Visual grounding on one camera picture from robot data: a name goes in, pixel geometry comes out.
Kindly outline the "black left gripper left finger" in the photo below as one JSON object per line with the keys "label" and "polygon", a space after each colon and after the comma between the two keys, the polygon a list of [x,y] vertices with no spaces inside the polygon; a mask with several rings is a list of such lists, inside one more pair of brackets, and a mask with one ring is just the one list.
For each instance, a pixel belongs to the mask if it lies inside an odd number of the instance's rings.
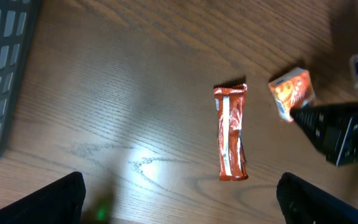
{"label": "black left gripper left finger", "polygon": [[72,172],[0,209],[0,224],[79,223],[86,189],[81,172]]}

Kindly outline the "orange-red snack bar wrapper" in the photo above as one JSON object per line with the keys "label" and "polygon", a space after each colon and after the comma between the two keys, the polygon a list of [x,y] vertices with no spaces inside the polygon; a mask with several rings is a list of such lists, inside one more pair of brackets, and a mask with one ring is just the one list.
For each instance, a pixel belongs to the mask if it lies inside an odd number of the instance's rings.
{"label": "orange-red snack bar wrapper", "polygon": [[218,151],[220,161],[220,181],[240,181],[249,178],[246,170],[246,157],[241,141],[243,110],[247,85],[214,89],[214,100],[218,113]]}

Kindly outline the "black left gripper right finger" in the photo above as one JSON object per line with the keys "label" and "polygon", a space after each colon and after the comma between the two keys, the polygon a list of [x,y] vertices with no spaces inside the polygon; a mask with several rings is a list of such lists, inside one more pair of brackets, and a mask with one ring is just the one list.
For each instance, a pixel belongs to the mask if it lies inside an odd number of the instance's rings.
{"label": "black left gripper right finger", "polygon": [[276,194],[287,223],[358,223],[358,209],[290,172],[282,175]]}

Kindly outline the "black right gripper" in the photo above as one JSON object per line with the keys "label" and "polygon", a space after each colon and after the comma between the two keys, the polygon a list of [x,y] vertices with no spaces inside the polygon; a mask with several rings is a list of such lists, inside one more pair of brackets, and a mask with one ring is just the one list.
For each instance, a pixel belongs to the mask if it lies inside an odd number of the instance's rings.
{"label": "black right gripper", "polygon": [[292,108],[290,115],[328,162],[358,163],[358,103]]}

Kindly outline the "small orange tissue pack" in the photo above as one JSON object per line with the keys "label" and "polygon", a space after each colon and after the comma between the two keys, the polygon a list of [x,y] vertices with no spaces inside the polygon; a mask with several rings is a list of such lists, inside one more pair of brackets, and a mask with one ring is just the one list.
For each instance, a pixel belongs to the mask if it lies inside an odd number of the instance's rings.
{"label": "small orange tissue pack", "polygon": [[310,72],[296,67],[268,84],[275,99],[281,119],[291,123],[292,108],[313,105],[316,95],[312,86]]}

